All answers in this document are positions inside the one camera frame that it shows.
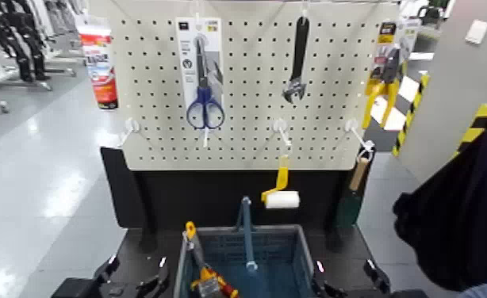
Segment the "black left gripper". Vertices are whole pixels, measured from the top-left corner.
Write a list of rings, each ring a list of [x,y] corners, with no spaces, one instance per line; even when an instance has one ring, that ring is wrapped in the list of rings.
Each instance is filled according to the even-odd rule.
[[[54,291],[52,298],[102,298],[100,284],[108,283],[119,266],[119,258],[113,254],[95,270],[94,279],[68,277]],[[160,259],[158,269],[155,276],[137,286],[137,297],[159,298],[168,289],[170,269],[166,256]]]

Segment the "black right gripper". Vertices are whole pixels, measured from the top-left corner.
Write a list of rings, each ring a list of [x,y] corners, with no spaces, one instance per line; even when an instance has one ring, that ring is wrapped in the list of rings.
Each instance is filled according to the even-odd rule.
[[[347,293],[341,288],[331,286],[325,277],[324,265],[321,261],[314,261],[312,278],[312,289],[317,297],[345,298]],[[378,267],[371,259],[364,263],[363,270],[370,278],[374,287],[383,294],[390,293],[390,280],[387,274]],[[390,298],[428,298],[428,295],[421,289],[406,289],[392,292]]]

